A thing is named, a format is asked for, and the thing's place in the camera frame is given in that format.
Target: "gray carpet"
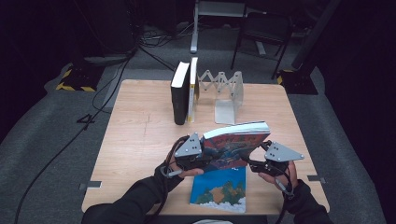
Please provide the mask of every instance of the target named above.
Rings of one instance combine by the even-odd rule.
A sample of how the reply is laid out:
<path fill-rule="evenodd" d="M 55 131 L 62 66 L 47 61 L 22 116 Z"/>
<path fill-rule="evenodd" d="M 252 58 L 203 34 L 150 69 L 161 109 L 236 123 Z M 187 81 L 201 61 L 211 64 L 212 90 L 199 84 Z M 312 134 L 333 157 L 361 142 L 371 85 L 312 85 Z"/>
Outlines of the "gray carpet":
<path fill-rule="evenodd" d="M 236 34 L 233 29 L 202 31 L 196 54 L 199 69 L 233 74 L 229 66 Z M 175 66 L 178 61 L 190 59 L 190 41 L 191 36 L 187 35 L 163 47 L 146 50 Z M 280 68 L 290 68 L 300 43 L 300 40 L 291 43 Z M 275 62 L 238 53 L 235 70 L 243 72 L 246 83 L 275 84 L 270 78 L 274 66 Z M 95 114 L 97 110 L 92 104 L 100 107 L 114 90 L 114 82 L 107 83 L 118 67 L 106 68 L 98 85 L 99 90 L 104 89 L 98 92 L 56 91 L 63 69 L 45 86 L 47 96 L 9 132 L 0 146 L 0 223 L 13 222 L 26 188 L 83 127 L 76 121 L 87 114 Z M 125 77 L 144 79 L 170 79 L 171 74 L 163 64 L 141 50 L 127 64 L 124 73 Z M 325 180 L 323 188 L 331 207 L 331 219 L 334 223 L 386 223 L 375 186 L 323 94 L 324 83 L 319 70 L 314 71 L 312 78 L 319 95 L 289 95 L 289 98 L 318 175 Z M 23 202 L 18 223 L 81 221 L 84 191 L 79 185 L 90 180 L 108 120 L 109 114 L 99 113 L 95 123 L 90 124 L 37 179 Z M 276 218 L 269 216 L 269 223 L 274 223 Z M 283 223 L 292 223 L 292 215 L 286 215 Z"/>

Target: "black book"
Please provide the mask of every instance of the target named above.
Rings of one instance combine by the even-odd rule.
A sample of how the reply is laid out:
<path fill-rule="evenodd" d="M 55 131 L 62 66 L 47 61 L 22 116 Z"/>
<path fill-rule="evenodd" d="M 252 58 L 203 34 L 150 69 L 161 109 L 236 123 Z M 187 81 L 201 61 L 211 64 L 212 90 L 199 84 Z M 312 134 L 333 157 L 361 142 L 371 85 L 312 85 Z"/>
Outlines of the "black book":
<path fill-rule="evenodd" d="M 171 82 L 175 124 L 183 125 L 189 109 L 190 63 L 180 62 Z"/>

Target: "table top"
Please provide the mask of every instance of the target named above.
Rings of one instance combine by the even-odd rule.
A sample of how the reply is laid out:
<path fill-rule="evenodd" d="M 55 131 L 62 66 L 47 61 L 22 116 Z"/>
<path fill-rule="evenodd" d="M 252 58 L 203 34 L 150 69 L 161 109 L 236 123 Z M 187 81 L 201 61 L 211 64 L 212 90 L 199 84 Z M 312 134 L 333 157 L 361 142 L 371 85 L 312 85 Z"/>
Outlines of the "table top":
<path fill-rule="evenodd" d="M 99 189 L 87 189 L 82 211 L 98 203 L 113 203 L 132 184 L 153 175 L 175 141 L 186 134 L 203 133 L 226 126 L 215 117 L 216 91 L 200 90 L 195 122 L 176 125 L 173 121 L 170 81 L 124 80 L 105 137 L 92 172 L 91 181 L 102 181 Z M 298 177 L 307 183 L 317 201 L 330 210 L 319 181 L 308 181 L 317 175 L 294 117 L 288 96 L 282 86 L 244 84 L 244 101 L 236 122 L 264 120 L 270 127 L 267 140 L 292 148 L 305 158 L 296 161 Z M 264 150 L 254 150 L 250 158 L 264 161 Z M 186 177 L 169 193 L 163 215 L 235 215 L 218 209 L 189 205 L 193 177 Z M 247 168 L 247 211 L 245 215 L 276 215 L 283 203 L 280 191 Z"/>

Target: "person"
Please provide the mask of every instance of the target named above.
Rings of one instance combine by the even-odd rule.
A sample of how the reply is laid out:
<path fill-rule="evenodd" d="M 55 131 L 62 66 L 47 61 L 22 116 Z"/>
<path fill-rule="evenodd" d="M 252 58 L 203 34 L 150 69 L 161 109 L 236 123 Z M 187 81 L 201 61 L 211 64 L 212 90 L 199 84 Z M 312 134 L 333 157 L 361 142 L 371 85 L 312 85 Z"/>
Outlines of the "person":
<path fill-rule="evenodd" d="M 163 175 L 162 167 L 165 162 L 155 168 L 154 175 L 143 178 L 135 182 L 126 193 L 114 203 L 97 204 L 87 209 L 82 224 L 143 224 L 145 223 L 146 213 L 156 203 L 161 203 L 164 199 L 163 192 L 166 189 L 172 191 L 185 177 L 201 175 L 204 173 L 202 169 L 191 169 L 188 171 L 180 171 L 175 163 L 175 157 L 172 155 L 169 166 L 173 171 L 181 173 L 171 178 Z M 276 179 L 265 173 L 258 173 L 259 177 L 265 181 L 275 184 L 282 189 L 276 179 L 287 186 L 289 180 L 284 176 L 278 176 Z M 291 214 L 294 214 L 294 223 L 332 223 L 324 206 L 317 203 L 310 192 L 310 188 L 303 180 L 297 178 L 295 164 L 290 161 L 289 177 L 293 187 L 294 196 L 291 198 L 285 195 L 284 208 Z"/>

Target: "black jacket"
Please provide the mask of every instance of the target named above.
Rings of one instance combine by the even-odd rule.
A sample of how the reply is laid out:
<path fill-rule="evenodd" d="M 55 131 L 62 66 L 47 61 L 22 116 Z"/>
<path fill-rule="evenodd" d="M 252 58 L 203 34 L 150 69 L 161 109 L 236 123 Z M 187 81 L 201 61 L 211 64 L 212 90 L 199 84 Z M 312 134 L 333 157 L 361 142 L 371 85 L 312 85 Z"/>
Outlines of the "black jacket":
<path fill-rule="evenodd" d="M 143 224 L 146 213 L 163 198 L 163 179 L 157 168 L 154 176 L 137 181 L 120 199 L 107 206 L 94 221 L 84 222 L 83 219 L 82 223 Z M 168 191 L 174 189 L 182 180 L 178 175 L 167 179 Z M 304 181 L 299 180 L 294 195 L 292 200 L 286 200 L 285 203 L 286 210 L 295 215 L 294 223 L 332 223 L 325 207 L 317 203 Z M 86 214 L 91 210 L 94 210 L 94 206 L 90 207 Z"/>

